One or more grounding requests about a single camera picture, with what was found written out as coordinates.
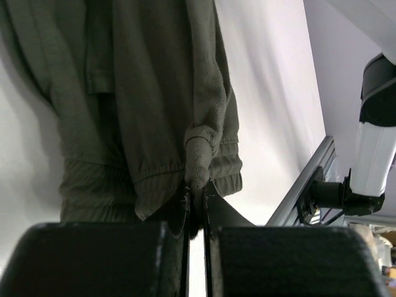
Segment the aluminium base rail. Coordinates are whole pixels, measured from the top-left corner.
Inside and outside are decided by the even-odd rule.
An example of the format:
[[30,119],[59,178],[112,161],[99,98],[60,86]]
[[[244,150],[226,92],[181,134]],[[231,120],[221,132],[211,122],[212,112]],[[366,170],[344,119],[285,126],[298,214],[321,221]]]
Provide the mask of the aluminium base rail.
[[324,176],[332,171],[332,164],[336,158],[334,138],[324,137],[303,171],[300,173],[280,205],[268,220],[266,226],[296,226],[299,225],[297,201],[304,192],[309,180],[313,177],[317,167],[321,166]]

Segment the olive green shorts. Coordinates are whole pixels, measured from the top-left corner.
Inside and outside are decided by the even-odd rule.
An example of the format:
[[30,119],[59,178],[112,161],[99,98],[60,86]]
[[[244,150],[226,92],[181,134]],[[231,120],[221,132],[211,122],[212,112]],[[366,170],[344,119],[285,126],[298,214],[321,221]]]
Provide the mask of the olive green shorts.
[[187,182],[241,190],[213,1],[2,1],[12,62],[58,118],[64,222],[139,222]]

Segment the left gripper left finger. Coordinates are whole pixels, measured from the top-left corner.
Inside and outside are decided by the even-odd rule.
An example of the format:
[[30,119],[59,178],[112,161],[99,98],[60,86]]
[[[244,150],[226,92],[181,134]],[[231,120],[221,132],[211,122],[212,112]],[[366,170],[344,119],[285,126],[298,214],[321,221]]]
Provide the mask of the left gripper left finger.
[[189,189],[142,223],[40,223],[19,239],[2,296],[186,296]]

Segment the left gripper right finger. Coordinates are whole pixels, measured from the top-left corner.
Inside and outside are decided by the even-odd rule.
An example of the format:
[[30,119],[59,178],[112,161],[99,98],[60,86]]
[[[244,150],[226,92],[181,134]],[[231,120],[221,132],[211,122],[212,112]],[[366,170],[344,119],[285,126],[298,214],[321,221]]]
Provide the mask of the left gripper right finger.
[[204,190],[208,296],[388,296],[361,236],[348,228],[255,226]]

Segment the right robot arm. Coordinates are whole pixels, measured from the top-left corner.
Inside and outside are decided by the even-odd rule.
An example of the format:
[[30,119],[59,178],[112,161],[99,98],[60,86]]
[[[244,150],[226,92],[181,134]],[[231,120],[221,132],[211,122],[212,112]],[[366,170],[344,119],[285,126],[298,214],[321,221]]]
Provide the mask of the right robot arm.
[[394,159],[395,65],[379,54],[363,71],[359,129],[349,174],[341,183],[313,176],[307,194],[298,199],[299,216],[314,208],[339,209],[349,216],[380,211]]

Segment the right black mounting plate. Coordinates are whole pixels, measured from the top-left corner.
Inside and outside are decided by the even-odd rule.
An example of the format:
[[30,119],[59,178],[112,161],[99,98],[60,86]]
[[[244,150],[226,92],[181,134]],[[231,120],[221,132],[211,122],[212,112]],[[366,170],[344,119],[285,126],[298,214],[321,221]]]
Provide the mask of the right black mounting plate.
[[317,211],[320,211],[320,208],[316,204],[316,198],[314,197],[313,189],[315,183],[323,181],[323,167],[318,166],[308,179],[308,182],[298,197],[296,202],[298,220],[304,226],[311,226],[311,220],[315,217]]

